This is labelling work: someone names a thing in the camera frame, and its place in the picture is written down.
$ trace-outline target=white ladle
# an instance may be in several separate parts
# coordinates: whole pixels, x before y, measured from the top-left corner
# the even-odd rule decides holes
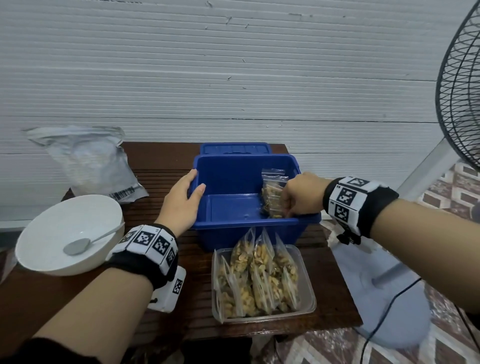
[[[81,239],[75,240],[74,242],[68,243],[63,247],[63,252],[66,255],[78,255],[78,254],[84,253],[88,249],[90,249],[93,243],[95,243],[100,239],[105,238],[106,236],[109,236],[110,234],[113,234],[117,230],[121,229],[123,225],[125,225],[125,222],[121,223],[119,226],[117,226],[116,228],[113,228],[109,232],[106,232],[99,238],[96,238],[93,240],[90,240],[88,238],[81,238]]]

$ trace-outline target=black fan guard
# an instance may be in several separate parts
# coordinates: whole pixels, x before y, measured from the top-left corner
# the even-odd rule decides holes
[[[480,171],[480,0],[457,30],[440,67],[435,106],[452,148]]]

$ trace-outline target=brown table top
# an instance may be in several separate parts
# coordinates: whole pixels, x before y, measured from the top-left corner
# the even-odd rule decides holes
[[[157,217],[164,196],[191,169],[193,158],[199,154],[199,144],[126,142],[122,146],[130,167],[150,194],[123,206],[128,230]],[[287,153],[284,145],[272,145],[272,150]],[[258,333],[295,334],[362,324],[334,256],[326,247],[320,225],[309,226],[297,241],[315,292],[315,312],[255,324],[220,325],[212,317],[212,254],[203,252],[196,240],[194,231],[179,238],[179,264],[187,270],[187,278],[175,310],[168,315],[147,310],[139,326],[144,328],[141,333],[206,339]],[[0,285],[0,356],[11,353],[31,337],[102,270],[100,267],[77,276],[53,277],[16,267]]]

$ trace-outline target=blue plastic bin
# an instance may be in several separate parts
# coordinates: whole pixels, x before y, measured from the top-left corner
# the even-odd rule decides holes
[[[267,143],[203,144],[193,167],[198,170],[191,191],[205,183],[193,229],[204,250],[231,248],[250,227],[257,236],[265,226],[272,243],[278,233],[285,244],[295,244],[307,225],[320,222],[320,214],[299,218],[268,218],[261,214],[262,169],[285,170],[291,179],[300,174],[290,154],[272,154]]]

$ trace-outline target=gray plastic mailer bag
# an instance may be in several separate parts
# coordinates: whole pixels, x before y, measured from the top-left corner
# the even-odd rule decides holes
[[[125,136],[120,127],[45,127],[25,133],[61,164],[75,196],[103,194],[119,203],[148,196],[120,146]]]

